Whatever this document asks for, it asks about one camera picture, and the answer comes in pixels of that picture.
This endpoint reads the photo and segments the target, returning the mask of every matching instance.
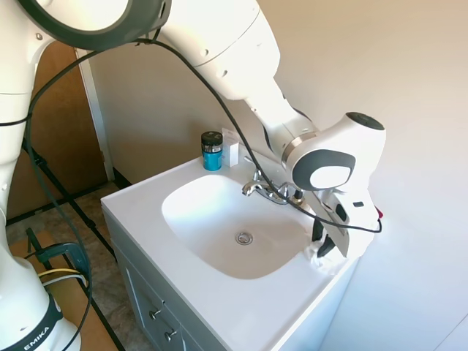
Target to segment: sink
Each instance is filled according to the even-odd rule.
[[[283,205],[223,175],[183,185],[162,204],[170,229],[200,259],[238,279],[257,279],[288,263],[309,243],[310,229]]]

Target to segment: yellow cable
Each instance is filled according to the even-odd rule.
[[[56,269],[51,269],[49,271],[45,271],[42,273],[37,274],[37,276],[40,278],[41,276],[45,276],[47,274],[52,274],[52,273],[57,273],[57,272],[67,272],[67,273],[78,273],[81,274],[80,272],[76,271],[75,269],[70,269],[70,268],[56,268]]]

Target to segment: faucet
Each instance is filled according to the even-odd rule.
[[[247,162],[253,163],[253,161],[247,156],[245,156],[244,159]],[[273,183],[273,186],[276,188],[277,192],[279,192],[281,195],[283,195],[286,198],[290,196],[290,187],[292,187],[295,190],[295,193],[294,193],[295,196],[298,195],[300,192],[301,198],[303,197],[302,189],[299,189],[294,184],[291,184],[287,181],[284,182],[281,186],[277,186],[275,185],[275,183]],[[287,204],[287,201],[284,198],[281,198],[280,196],[278,196],[275,193],[274,189],[272,189],[268,185],[268,183],[263,178],[262,172],[258,169],[255,169],[255,173],[254,173],[254,176],[252,177],[252,180],[242,187],[242,194],[244,194],[245,196],[250,196],[254,192],[258,192],[263,197],[279,205]]]

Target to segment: wooden door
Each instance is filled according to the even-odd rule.
[[[37,68],[34,94],[76,59],[75,50],[60,42],[49,45]],[[101,151],[78,67],[50,87],[34,109],[32,145],[70,193],[107,181]],[[48,182],[53,194],[61,198]],[[21,152],[12,181],[8,218],[48,204],[28,155]]]

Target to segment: cabinet door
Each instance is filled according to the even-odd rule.
[[[158,351],[184,351],[181,325],[120,249],[114,245],[135,316]]]

